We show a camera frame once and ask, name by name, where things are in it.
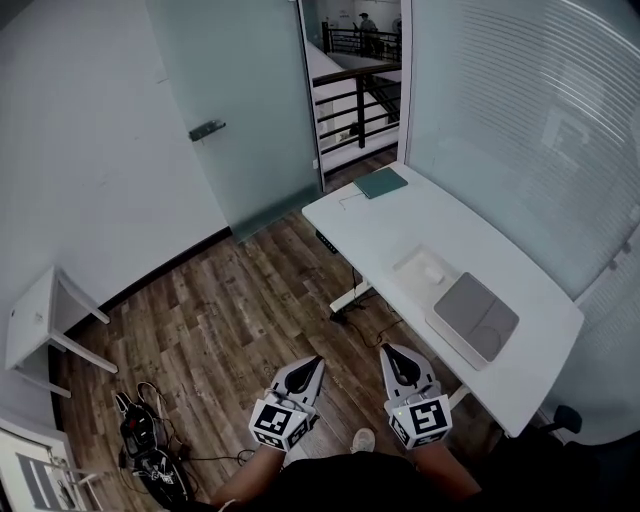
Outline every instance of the shoe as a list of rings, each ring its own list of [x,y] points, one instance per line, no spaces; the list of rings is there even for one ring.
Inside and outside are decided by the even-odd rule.
[[[376,435],[370,428],[361,428],[353,436],[351,453],[372,452],[376,446]]]

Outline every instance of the door handle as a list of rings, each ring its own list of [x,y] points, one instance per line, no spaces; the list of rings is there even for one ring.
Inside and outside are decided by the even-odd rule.
[[[189,138],[192,142],[199,141],[204,139],[207,135],[211,135],[213,132],[217,132],[218,130],[227,126],[227,123],[223,123],[219,119],[214,121],[208,121],[203,125],[194,128],[189,132]]]

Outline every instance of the white desk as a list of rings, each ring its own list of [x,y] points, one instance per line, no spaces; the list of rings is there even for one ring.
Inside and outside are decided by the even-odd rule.
[[[398,162],[391,166],[409,183],[378,198],[357,195],[352,183],[302,210],[366,280],[369,287],[458,376],[510,436],[517,436],[556,380],[584,320],[547,274],[453,196]],[[520,317],[496,359],[475,370],[426,321],[420,306],[399,288],[392,266],[420,243],[461,271],[476,276]],[[353,300],[353,290],[332,304]],[[452,406],[464,391],[451,397]]]
[[[20,370],[24,360],[40,346],[53,340],[54,346],[57,348],[63,351],[71,350],[111,373],[117,373],[118,368],[113,363],[71,340],[56,328],[56,297],[59,285],[89,313],[96,316],[101,322],[109,323],[109,317],[99,311],[84,292],[73,284],[62,271],[51,267],[11,308],[5,368],[18,371],[23,378],[48,391],[70,398],[71,393],[68,390]]]

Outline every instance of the gray tablet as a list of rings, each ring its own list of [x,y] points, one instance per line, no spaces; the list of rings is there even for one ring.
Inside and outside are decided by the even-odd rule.
[[[407,181],[390,167],[360,176],[353,182],[369,199],[374,199],[407,185]]]
[[[496,358],[520,321],[509,306],[468,272],[433,310],[487,361]]]

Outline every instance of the person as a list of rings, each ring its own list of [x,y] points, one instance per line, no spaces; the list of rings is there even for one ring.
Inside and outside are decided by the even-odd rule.
[[[395,20],[393,20],[391,27],[393,32],[395,32],[399,36],[402,35],[402,18],[399,15]]]
[[[369,14],[366,12],[361,12],[360,17],[362,18],[360,31],[364,33],[364,54],[372,55],[375,53],[378,43],[378,36],[373,32],[377,32],[378,27],[376,27],[376,24],[369,18]]]
[[[212,505],[189,503],[180,512],[232,510],[450,510],[480,506],[480,486],[442,441],[406,458],[374,452],[375,435],[360,429],[351,454],[292,462],[261,445],[220,487]]]
[[[362,18],[362,22],[360,23],[360,30],[363,32],[377,32],[378,27],[372,19],[369,18],[369,15],[366,12],[361,12],[360,17]]]

